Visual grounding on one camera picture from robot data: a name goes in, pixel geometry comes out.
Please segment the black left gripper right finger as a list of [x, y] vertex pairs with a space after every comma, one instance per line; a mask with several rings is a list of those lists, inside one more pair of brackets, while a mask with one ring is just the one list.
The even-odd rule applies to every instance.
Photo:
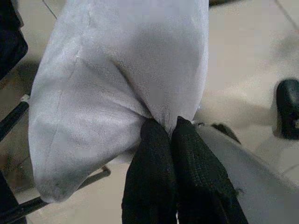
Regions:
[[181, 224], [246, 224], [237, 192], [219, 159], [192, 123], [178, 117], [171, 153]]

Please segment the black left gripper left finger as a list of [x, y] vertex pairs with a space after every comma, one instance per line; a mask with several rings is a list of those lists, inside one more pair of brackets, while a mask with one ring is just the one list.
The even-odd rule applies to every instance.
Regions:
[[175, 224], [176, 177], [169, 136], [153, 119], [144, 122], [141, 142], [126, 174], [124, 224]]

